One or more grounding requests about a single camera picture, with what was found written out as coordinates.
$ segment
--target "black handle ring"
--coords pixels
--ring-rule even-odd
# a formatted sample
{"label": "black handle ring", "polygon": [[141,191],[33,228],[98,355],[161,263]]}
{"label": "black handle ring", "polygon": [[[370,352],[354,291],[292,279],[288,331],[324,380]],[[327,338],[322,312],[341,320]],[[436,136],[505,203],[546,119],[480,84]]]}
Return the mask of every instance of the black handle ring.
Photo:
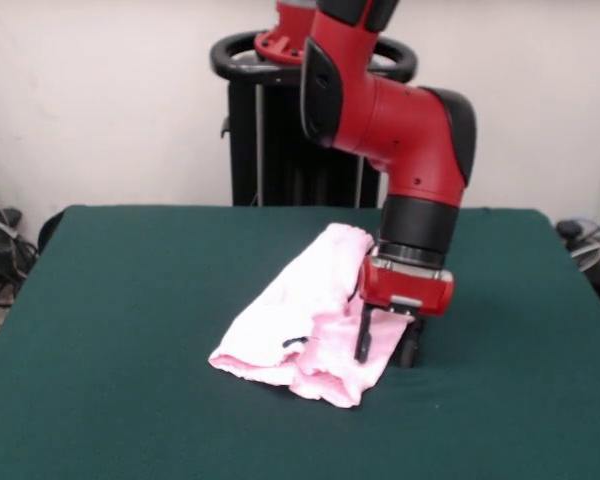
{"label": "black handle ring", "polygon": [[[211,68],[229,81],[243,81],[260,85],[300,85],[301,69],[297,65],[279,65],[259,60],[245,62],[234,59],[240,53],[254,51],[256,35],[261,31],[238,33],[223,38],[211,48]],[[381,37],[374,53],[395,62],[392,65],[373,65],[370,72],[400,83],[413,80],[417,72],[416,54],[406,45]]]}

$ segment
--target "green felt surface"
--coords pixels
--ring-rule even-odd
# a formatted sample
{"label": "green felt surface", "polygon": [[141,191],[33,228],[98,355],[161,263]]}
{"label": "green felt surface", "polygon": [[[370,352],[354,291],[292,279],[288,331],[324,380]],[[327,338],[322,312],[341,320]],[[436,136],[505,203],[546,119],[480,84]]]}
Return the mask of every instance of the green felt surface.
{"label": "green felt surface", "polygon": [[531,211],[462,212],[422,365],[359,409],[209,367],[331,221],[378,212],[70,209],[0,334],[0,480],[600,479],[600,304]]}

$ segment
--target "pink cloth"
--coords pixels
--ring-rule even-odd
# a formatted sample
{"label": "pink cloth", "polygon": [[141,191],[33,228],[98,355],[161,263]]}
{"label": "pink cloth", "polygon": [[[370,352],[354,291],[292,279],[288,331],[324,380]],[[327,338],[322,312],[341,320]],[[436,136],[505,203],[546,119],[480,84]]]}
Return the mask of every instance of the pink cloth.
{"label": "pink cloth", "polygon": [[[349,302],[373,238],[331,224],[234,320],[209,363],[237,377],[286,385],[337,407],[359,405],[412,318],[375,311],[365,364],[353,358],[362,300]],[[291,339],[307,337],[283,345]]]}

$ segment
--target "green tablecloth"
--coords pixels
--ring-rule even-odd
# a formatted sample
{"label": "green tablecloth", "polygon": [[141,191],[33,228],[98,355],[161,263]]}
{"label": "green tablecloth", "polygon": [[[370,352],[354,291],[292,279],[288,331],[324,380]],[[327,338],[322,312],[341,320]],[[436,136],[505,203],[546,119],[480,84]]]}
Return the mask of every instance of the green tablecloth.
{"label": "green tablecloth", "polygon": [[538,213],[462,212],[422,365],[359,409],[208,366],[329,222],[378,219],[70,209],[0,333],[0,480],[600,479],[600,303]]}

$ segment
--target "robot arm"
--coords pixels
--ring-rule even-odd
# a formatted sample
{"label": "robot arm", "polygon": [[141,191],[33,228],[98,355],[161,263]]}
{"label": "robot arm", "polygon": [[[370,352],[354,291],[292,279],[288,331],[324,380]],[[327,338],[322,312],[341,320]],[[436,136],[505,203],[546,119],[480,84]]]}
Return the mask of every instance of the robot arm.
{"label": "robot arm", "polygon": [[302,65],[307,137],[364,156],[389,178],[378,246],[360,270],[360,362],[371,346],[374,309],[446,311],[453,276],[444,270],[445,258],[476,145],[475,115],[463,96],[369,73],[378,36],[397,3],[318,0]]}

